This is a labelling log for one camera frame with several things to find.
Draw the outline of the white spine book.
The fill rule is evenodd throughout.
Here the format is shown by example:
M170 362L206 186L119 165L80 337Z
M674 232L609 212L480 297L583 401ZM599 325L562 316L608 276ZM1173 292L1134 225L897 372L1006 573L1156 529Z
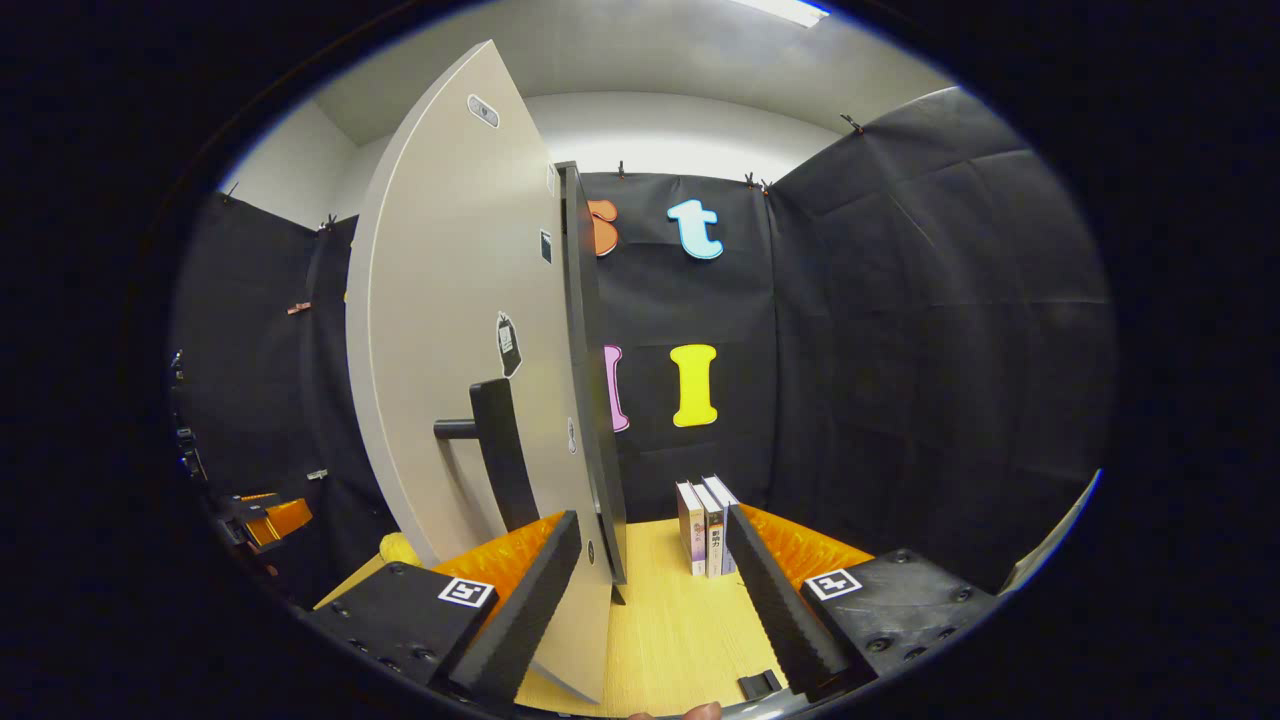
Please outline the white spine book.
M704 515L705 577L717 578L722 575L724 562L724 507L710 478L696 483L694 492Z

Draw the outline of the black backdrop cloth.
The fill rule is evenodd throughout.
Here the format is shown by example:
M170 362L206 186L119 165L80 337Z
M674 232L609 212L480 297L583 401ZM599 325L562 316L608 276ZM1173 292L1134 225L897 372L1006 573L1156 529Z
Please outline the black backdrop cloth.
M716 473L746 503L995 594L1100 468L1116 341L1094 241L963 90L873 120L767 196L700 176L581 182L620 209L596 277L631 523L672 518L675 482ZM212 491L315 512L269 553L301 603L396 529L347 377L356 224L307 231L215 197L175 311Z

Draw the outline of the cream spine book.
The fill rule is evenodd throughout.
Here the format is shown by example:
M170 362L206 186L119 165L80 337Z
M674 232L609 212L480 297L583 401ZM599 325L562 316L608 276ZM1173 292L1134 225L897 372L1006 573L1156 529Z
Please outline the cream spine book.
M707 573L705 509L690 482L677 483L676 489L680 539L687 556L687 566L694 577L704 577Z

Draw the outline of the beige cabinet door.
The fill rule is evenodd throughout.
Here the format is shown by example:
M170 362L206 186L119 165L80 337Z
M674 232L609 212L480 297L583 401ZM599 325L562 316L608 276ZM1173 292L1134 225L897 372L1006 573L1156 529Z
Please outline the beige cabinet door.
M612 580L600 543L566 316L557 163L497 45L444 70L381 155L346 290L349 383L367 459L426 565L508 530L470 419L468 388L509 380L540 518L573 510L582 550L532 666L576 700L605 696Z

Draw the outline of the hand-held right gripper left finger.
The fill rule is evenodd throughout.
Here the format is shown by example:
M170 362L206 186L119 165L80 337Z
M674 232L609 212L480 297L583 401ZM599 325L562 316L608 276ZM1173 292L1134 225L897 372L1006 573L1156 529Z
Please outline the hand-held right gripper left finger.
M581 550L579 515L566 510L435 568L385 561L301 618L415 689L512 705Z

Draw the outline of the black door handle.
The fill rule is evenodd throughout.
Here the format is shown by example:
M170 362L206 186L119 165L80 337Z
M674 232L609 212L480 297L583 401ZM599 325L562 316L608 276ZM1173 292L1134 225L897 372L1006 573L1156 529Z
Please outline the black door handle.
M438 439L479 442L486 475L499 515L508 532L539 520L509 380L499 378L470 386L470 419L438 419L433 433Z

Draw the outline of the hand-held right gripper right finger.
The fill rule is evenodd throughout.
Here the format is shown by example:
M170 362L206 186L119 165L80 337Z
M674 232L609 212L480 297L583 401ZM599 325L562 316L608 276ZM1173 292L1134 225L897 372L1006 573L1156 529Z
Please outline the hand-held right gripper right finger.
M881 556L745 503L726 544L790 688L812 701L905 673L951 646L998 597L914 550Z

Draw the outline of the long ceiling light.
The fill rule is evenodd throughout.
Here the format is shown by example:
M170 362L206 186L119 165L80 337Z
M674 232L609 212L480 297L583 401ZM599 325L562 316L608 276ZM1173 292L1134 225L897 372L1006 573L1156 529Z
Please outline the long ceiling light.
M755 12L786 20L803 28L813 28L829 17L829 12L822 6L803 0L728 0L740 6L751 8Z

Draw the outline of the white cloth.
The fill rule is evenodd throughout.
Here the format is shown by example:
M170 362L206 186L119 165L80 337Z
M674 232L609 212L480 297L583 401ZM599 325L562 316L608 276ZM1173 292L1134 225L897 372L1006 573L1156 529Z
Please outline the white cloth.
M1055 528L1030 552L1012 565L998 596L1019 592L1053 556L1066 536L1075 527L1079 515L1091 501L1103 473L1102 468L1094 471L1088 486L1082 491L1074 505L1062 515Z

